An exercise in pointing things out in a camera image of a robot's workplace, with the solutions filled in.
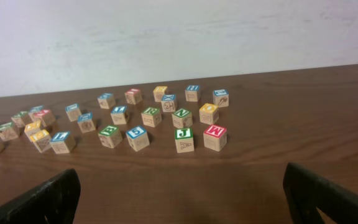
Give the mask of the blue l block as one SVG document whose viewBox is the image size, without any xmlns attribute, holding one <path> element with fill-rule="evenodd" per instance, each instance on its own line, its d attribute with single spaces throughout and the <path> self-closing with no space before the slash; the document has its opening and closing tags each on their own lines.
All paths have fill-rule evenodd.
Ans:
<svg viewBox="0 0 358 224">
<path fill-rule="evenodd" d="M 111 111 L 112 121 L 115 125 L 127 124 L 129 120 L 129 114 L 127 112 L 127 106 L 116 106 Z"/>
<path fill-rule="evenodd" d="M 56 154 L 69 154 L 76 142 L 71 132 L 58 132 L 50 140 L 50 145 Z"/>
</svg>

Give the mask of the blue L block middle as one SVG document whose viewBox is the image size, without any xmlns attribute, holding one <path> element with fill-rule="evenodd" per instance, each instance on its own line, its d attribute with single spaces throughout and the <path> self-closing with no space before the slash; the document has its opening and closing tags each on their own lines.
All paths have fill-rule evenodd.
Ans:
<svg viewBox="0 0 358 224">
<path fill-rule="evenodd" d="M 127 112 L 127 106 L 116 106 L 111 111 L 112 121 L 115 125 L 127 124 L 129 120 L 129 114 Z"/>
</svg>

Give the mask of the green R block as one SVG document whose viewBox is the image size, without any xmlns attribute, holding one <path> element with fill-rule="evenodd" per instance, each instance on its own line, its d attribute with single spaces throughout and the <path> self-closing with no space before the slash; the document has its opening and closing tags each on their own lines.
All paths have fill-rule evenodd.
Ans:
<svg viewBox="0 0 358 224">
<path fill-rule="evenodd" d="M 141 112 L 141 116 L 143 124 L 153 128 L 162 121 L 162 115 L 159 108 L 148 107 Z"/>
</svg>

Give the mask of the green Z block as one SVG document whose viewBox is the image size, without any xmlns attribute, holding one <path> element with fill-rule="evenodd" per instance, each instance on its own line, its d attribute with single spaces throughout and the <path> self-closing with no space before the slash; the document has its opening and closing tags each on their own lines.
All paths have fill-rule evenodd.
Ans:
<svg viewBox="0 0 358 224">
<path fill-rule="evenodd" d="M 18 128 L 23 128 L 27 124 L 32 123 L 32 119 L 27 111 L 20 111 L 12 116 L 11 119 Z"/>
</svg>

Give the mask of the blue E block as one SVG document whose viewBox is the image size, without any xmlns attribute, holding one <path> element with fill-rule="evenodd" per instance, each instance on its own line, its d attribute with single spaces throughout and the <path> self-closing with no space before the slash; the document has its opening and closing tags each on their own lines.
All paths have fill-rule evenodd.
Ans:
<svg viewBox="0 0 358 224">
<path fill-rule="evenodd" d="M 82 115 L 79 104 L 75 103 L 65 107 L 68 119 L 70 122 L 76 121 Z"/>
</svg>

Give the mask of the blue 5 block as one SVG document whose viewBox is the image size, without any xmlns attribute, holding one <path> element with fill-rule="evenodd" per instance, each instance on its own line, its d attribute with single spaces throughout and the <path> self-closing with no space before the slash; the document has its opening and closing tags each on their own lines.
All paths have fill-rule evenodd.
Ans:
<svg viewBox="0 0 358 224">
<path fill-rule="evenodd" d="M 130 147 L 136 152 L 150 145 L 147 130 L 142 126 L 136 126 L 126 131 L 126 136 Z"/>
</svg>

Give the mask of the green J block left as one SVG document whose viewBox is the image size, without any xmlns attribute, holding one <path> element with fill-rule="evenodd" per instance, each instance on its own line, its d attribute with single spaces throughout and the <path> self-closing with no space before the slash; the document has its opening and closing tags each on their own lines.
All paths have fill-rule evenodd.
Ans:
<svg viewBox="0 0 358 224">
<path fill-rule="evenodd" d="M 20 136 L 20 130 L 14 122 L 8 122 L 0 125 L 0 138 L 3 141 L 10 141 Z"/>
</svg>

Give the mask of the blue X block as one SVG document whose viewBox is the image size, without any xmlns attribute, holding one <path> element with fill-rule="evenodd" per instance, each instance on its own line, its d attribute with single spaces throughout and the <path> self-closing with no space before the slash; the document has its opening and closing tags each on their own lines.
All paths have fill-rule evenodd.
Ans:
<svg viewBox="0 0 358 224">
<path fill-rule="evenodd" d="M 175 112 L 177 110 L 176 95 L 163 95 L 161 99 L 163 112 Z"/>
</svg>

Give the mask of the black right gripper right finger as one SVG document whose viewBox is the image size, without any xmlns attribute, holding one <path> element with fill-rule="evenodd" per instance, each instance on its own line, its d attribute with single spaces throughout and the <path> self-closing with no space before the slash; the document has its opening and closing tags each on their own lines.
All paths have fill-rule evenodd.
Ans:
<svg viewBox="0 0 358 224">
<path fill-rule="evenodd" d="M 283 189 L 293 223 L 358 223 L 358 195 L 298 165 L 288 163 Z"/>
</svg>

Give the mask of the red I block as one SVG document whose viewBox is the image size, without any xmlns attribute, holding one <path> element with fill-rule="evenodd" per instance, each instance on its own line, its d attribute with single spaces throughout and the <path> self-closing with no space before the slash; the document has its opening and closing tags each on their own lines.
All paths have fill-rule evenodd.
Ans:
<svg viewBox="0 0 358 224">
<path fill-rule="evenodd" d="M 132 88 L 125 92 L 126 101 L 128 104 L 136 105 L 142 101 L 142 93 L 139 89 Z"/>
</svg>

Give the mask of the yellow O block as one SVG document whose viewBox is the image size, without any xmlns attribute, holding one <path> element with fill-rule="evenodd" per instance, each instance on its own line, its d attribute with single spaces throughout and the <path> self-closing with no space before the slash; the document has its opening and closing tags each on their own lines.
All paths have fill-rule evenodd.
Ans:
<svg viewBox="0 0 358 224">
<path fill-rule="evenodd" d="M 219 119 L 219 107 L 211 103 L 205 103 L 199 110 L 200 121 L 204 124 L 214 124 Z"/>
</svg>

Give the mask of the red Y block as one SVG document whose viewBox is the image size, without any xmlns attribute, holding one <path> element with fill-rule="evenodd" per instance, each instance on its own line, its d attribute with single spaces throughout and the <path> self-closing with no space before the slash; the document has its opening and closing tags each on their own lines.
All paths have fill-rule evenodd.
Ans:
<svg viewBox="0 0 358 224">
<path fill-rule="evenodd" d="M 56 118 L 51 110 L 40 110 L 34 113 L 34 118 L 41 120 L 43 126 L 45 127 L 52 125 L 56 121 Z"/>
</svg>

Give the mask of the blue L block front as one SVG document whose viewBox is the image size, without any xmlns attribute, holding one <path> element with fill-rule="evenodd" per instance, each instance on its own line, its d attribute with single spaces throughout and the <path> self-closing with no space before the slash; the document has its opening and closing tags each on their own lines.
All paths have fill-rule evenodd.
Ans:
<svg viewBox="0 0 358 224">
<path fill-rule="evenodd" d="M 50 140 L 50 145 L 56 154 L 69 154 L 76 142 L 71 132 L 58 132 Z"/>
</svg>

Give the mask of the blue P block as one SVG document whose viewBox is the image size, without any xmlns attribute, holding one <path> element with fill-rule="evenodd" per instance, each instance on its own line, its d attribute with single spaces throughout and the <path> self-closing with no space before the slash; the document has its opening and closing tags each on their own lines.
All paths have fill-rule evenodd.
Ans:
<svg viewBox="0 0 358 224">
<path fill-rule="evenodd" d="M 44 109 L 44 105 L 32 107 L 32 108 L 29 110 L 29 115 L 30 115 L 30 116 L 33 116 L 34 113 L 39 112 L 39 111 L 41 111 L 41 110 L 43 110 L 43 109 Z"/>
</svg>

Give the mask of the green j block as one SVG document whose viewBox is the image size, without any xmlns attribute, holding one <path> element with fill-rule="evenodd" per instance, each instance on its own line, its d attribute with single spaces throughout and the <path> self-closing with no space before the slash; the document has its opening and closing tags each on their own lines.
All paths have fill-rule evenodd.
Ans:
<svg viewBox="0 0 358 224">
<path fill-rule="evenodd" d="M 177 153 L 192 152 L 195 150 L 193 131 L 191 128 L 175 130 L 175 144 Z"/>
<path fill-rule="evenodd" d="M 14 122 L 8 122 L 0 125 L 0 138 L 3 141 L 10 141 L 20 136 L 20 130 Z"/>
</svg>

